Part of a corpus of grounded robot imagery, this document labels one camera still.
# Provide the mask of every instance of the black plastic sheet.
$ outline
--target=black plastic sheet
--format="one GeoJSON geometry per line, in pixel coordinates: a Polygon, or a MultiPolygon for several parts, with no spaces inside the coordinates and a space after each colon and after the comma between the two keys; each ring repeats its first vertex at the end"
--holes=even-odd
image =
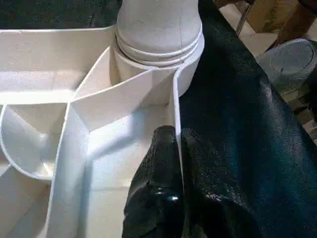
{"type": "Polygon", "coordinates": [[[211,1],[199,10],[206,48],[180,98],[182,127],[222,157],[263,237],[317,237],[315,144],[211,1]]]}

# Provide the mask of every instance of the floor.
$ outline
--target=floor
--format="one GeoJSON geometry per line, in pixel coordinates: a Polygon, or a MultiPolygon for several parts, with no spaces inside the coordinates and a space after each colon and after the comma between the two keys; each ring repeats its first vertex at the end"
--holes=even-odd
{"type": "MultiPolygon", "coordinates": [[[[236,29],[241,17],[240,11],[234,4],[229,4],[220,9],[222,15],[229,24],[236,29]]],[[[253,54],[254,57],[264,53],[267,48],[276,40],[277,33],[256,33],[246,22],[242,28],[240,39],[253,54]]],[[[317,41],[317,21],[312,25],[306,35],[307,39],[317,41]]]]}

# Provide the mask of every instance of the shiny black material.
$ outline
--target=shiny black material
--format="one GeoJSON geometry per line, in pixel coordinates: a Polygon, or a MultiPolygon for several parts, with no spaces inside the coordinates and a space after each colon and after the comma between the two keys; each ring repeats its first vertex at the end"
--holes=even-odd
{"type": "Polygon", "coordinates": [[[261,238],[246,196],[223,157],[193,130],[182,132],[186,237],[261,238]]]}
{"type": "Polygon", "coordinates": [[[199,11],[206,47],[182,128],[222,157],[263,237],[317,237],[317,147],[214,4],[199,11]]]}
{"type": "Polygon", "coordinates": [[[155,130],[132,179],[124,215],[123,238],[181,238],[183,184],[172,126],[155,130]]]}

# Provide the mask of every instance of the white plastic tray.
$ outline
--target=white plastic tray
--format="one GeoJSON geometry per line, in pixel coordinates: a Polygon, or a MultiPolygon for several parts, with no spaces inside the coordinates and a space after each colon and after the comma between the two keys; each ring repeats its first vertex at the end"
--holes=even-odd
{"type": "Polygon", "coordinates": [[[143,66],[115,26],[0,32],[0,237],[118,238],[133,175],[162,125],[180,135],[178,97],[204,48],[143,66]]]}

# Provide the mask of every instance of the black rubber glove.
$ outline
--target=black rubber glove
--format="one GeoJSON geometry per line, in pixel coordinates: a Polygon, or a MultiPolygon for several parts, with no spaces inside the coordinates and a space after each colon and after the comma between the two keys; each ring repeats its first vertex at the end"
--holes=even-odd
{"type": "Polygon", "coordinates": [[[155,130],[124,208],[123,238],[181,238],[183,183],[172,126],[155,130]]]}

